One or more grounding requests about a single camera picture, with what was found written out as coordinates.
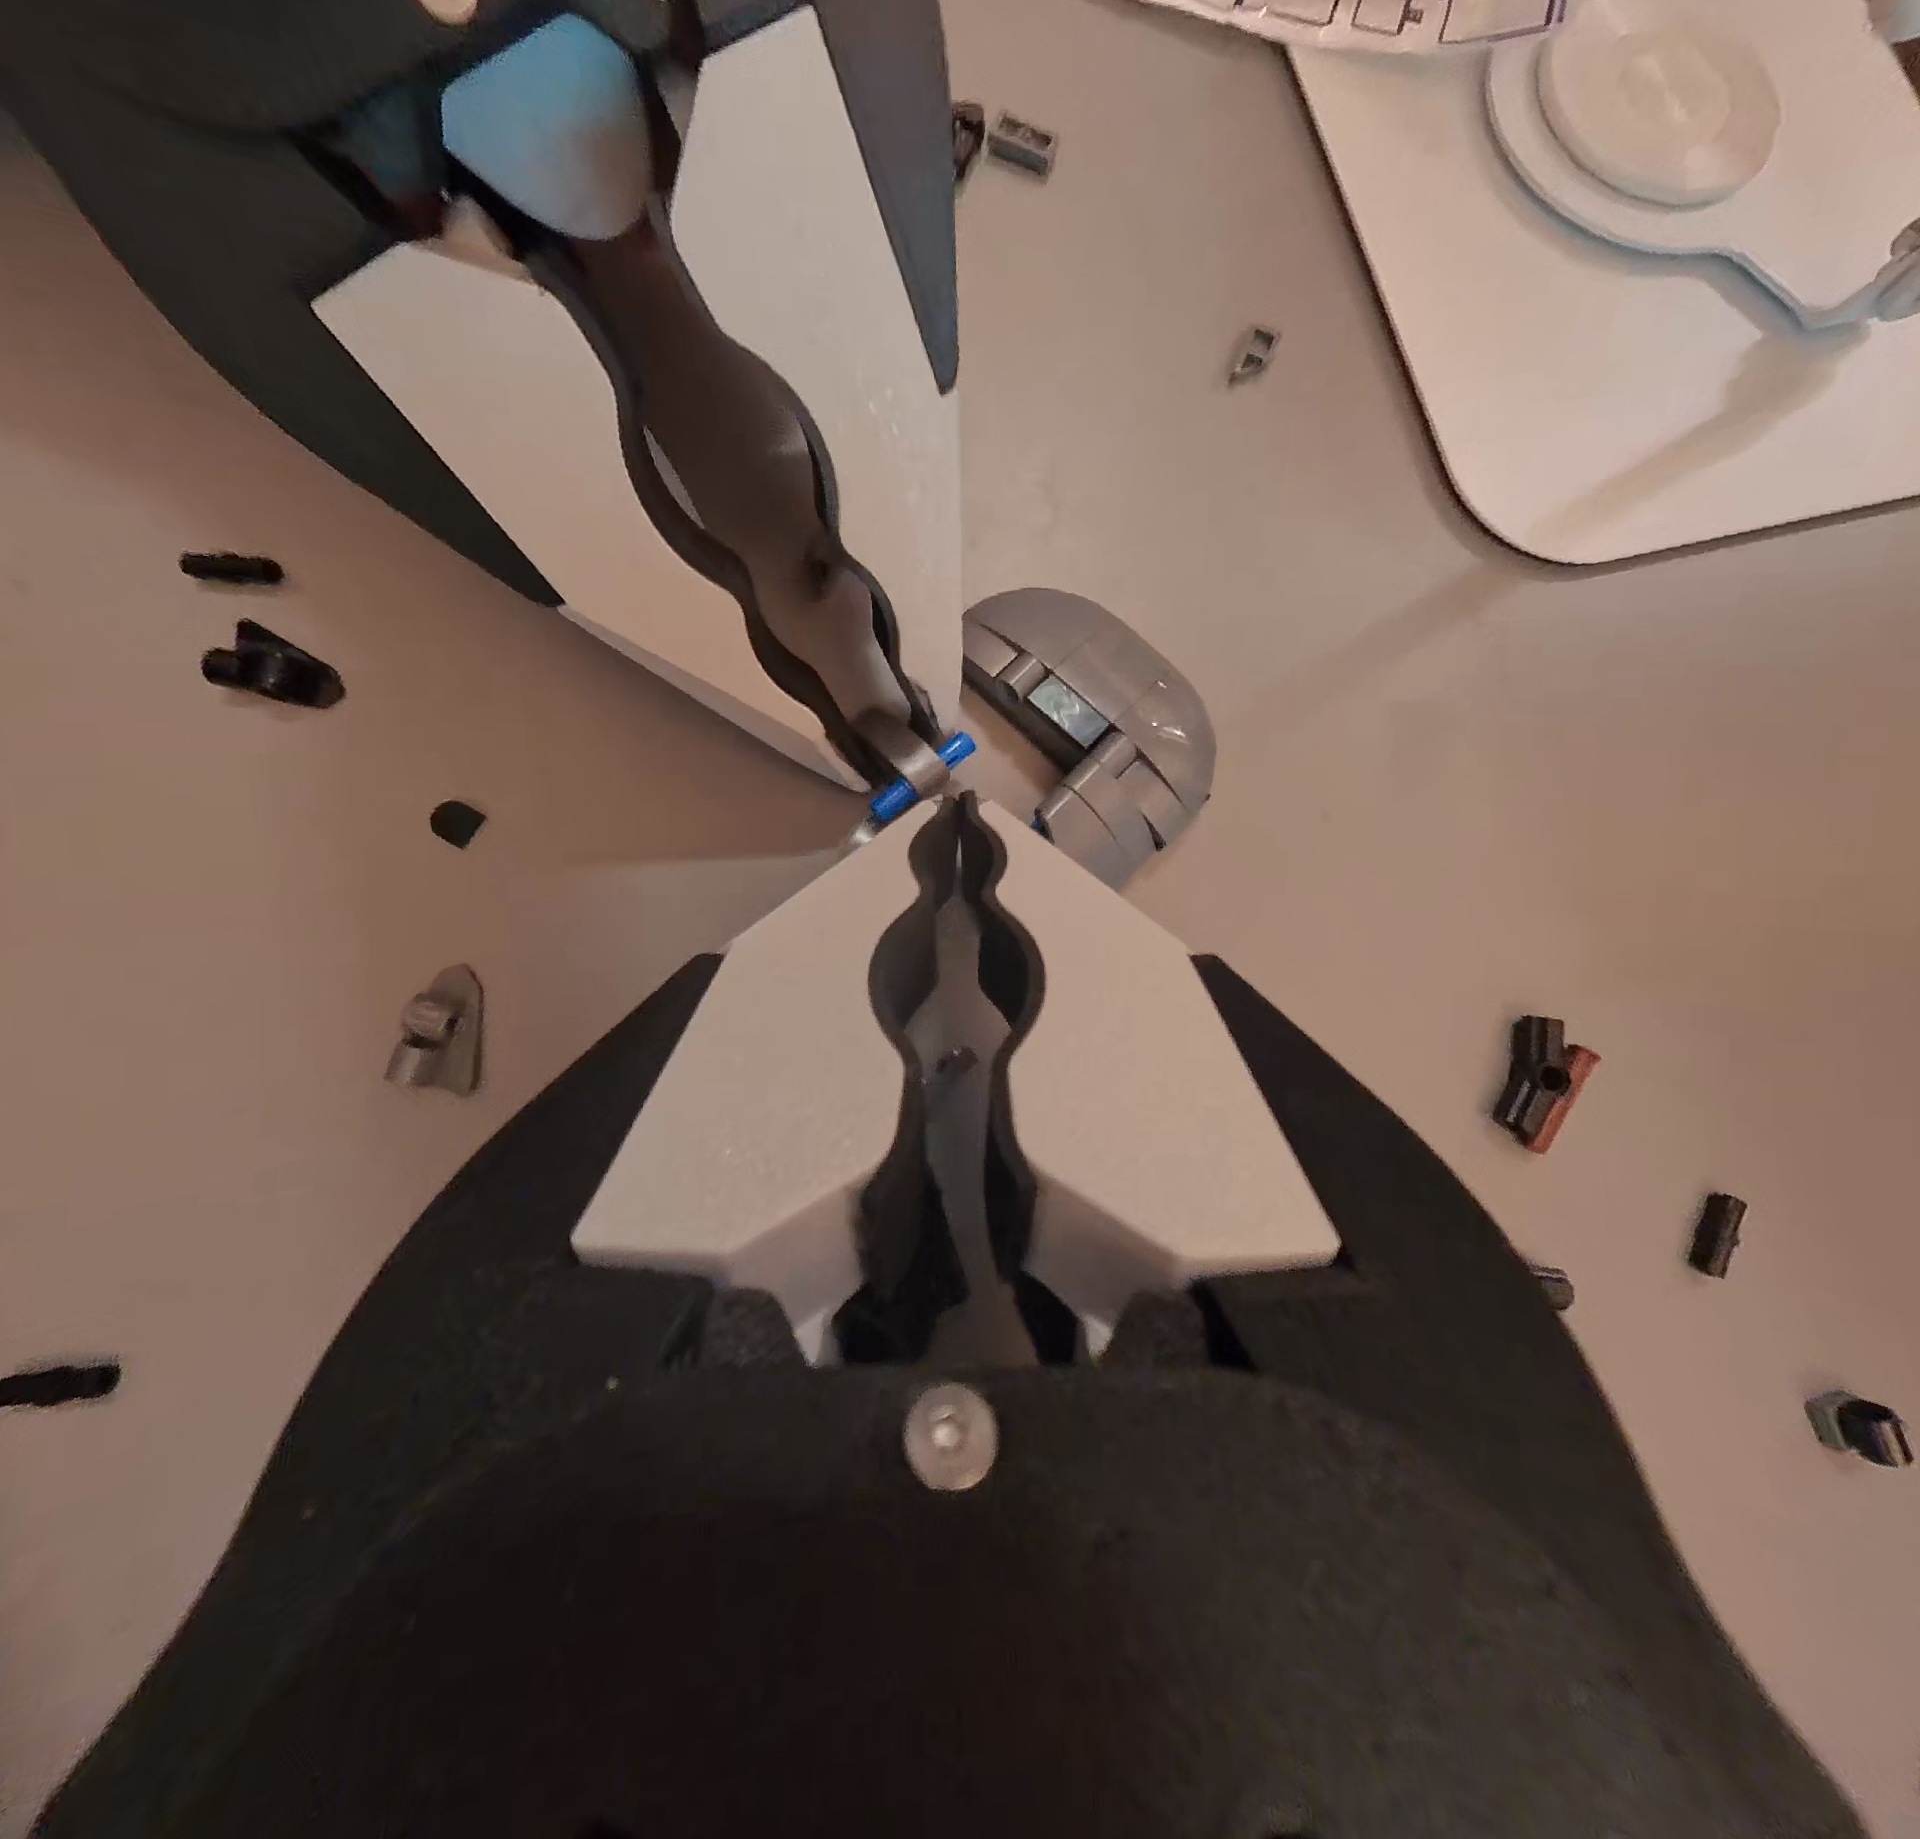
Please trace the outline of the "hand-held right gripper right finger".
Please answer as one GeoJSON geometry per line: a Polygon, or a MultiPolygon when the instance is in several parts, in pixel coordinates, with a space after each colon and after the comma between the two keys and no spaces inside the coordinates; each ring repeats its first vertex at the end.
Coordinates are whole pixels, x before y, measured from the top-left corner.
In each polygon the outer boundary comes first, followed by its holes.
{"type": "Polygon", "coordinates": [[[1342,1242],[1187,946],[995,801],[960,810],[996,1278],[1043,1363],[1143,1297],[1330,1276],[1342,1242]]]}

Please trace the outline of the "black and grey lego clip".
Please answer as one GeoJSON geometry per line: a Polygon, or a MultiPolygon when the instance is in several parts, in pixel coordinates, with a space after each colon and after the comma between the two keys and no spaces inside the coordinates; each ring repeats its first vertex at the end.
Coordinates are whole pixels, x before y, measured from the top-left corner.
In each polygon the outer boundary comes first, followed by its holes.
{"type": "Polygon", "coordinates": [[[1881,1402],[1851,1392],[1825,1392],[1804,1402],[1811,1430],[1822,1448],[1872,1466],[1915,1466],[1905,1419],[1881,1402]]]}

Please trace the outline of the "white book stand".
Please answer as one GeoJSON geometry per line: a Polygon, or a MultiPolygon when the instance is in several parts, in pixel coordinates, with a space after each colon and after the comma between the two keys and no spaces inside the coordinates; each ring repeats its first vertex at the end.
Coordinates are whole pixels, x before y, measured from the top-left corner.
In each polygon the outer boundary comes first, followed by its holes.
{"type": "Polygon", "coordinates": [[[1453,492],[1615,563],[1917,499],[1917,90],[1874,0],[1570,0],[1295,77],[1453,492]]]}

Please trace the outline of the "grey liftarm with blue pin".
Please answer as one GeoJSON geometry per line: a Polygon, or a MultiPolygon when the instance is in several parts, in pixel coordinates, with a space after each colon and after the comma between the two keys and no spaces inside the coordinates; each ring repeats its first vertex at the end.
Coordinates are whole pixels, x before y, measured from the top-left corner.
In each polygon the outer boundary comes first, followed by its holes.
{"type": "Polygon", "coordinates": [[[891,767],[868,801],[868,810],[882,818],[901,822],[921,800],[941,796],[950,787],[952,774],[978,750],[978,742],[966,731],[953,731],[940,744],[931,744],[907,720],[880,707],[861,714],[855,728],[891,767]]]}

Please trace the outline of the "grey curved lego assembly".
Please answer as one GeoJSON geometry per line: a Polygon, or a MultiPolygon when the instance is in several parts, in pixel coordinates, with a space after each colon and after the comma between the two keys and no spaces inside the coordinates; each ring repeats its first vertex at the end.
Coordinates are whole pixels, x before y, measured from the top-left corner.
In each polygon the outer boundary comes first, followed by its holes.
{"type": "Polygon", "coordinates": [[[1200,692],[1118,616],[1055,587],[978,601],[963,639],[966,683],[1060,774],[1035,829],[1125,891],[1214,796],[1200,692]]]}

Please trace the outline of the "black lego wedge piece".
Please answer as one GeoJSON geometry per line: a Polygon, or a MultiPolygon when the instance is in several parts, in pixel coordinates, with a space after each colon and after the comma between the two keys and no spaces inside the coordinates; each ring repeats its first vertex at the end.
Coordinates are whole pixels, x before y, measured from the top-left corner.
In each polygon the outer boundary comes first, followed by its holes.
{"type": "Polygon", "coordinates": [[[201,654],[199,672],[215,688],[268,703],[331,710],[346,699],[338,668],[252,617],[237,622],[226,647],[201,654]]]}

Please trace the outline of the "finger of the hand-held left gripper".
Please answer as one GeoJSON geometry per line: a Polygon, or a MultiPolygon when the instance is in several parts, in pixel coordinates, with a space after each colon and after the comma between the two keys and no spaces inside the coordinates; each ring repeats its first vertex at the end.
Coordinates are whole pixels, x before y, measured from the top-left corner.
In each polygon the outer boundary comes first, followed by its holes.
{"type": "Polygon", "coordinates": [[[637,497],[588,338],[488,217],[397,242],[311,302],[323,329],[560,597],[562,617],[850,792],[861,777],[757,658],[728,592],[637,497]]]}
{"type": "Polygon", "coordinates": [[[850,731],[941,738],[963,651],[963,433],[826,31],[710,53],[666,204],[697,423],[666,459],[850,731]]]}

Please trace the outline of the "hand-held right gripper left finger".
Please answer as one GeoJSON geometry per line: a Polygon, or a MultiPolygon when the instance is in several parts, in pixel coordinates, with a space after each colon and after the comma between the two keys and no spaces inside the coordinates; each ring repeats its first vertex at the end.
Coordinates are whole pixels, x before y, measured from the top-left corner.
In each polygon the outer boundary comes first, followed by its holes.
{"type": "Polygon", "coordinates": [[[918,807],[734,938],[572,1231],[586,1265],[778,1302],[915,1362],[964,1299],[908,1036],[964,804],[918,807]]]}

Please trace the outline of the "black and red lego connector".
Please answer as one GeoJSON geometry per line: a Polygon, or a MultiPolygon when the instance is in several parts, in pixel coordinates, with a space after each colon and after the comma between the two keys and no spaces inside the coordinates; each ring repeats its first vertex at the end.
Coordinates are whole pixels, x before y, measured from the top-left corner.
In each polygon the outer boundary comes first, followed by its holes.
{"type": "Polygon", "coordinates": [[[1571,1042],[1561,1018],[1518,1016],[1492,1123],[1523,1152],[1547,1154],[1598,1066],[1596,1051],[1571,1042]]]}

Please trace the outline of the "grey lego wedge piece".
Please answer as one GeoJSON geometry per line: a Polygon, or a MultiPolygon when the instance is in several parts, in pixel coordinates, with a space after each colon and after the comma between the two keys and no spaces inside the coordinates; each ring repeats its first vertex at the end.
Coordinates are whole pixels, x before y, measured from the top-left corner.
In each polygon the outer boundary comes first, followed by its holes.
{"type": "Polygon", "coordinates": [[[465,963],[443,967],[400,1015],[385,1081],[472,1098],[484,1077],[484,988],[465,963]]]}

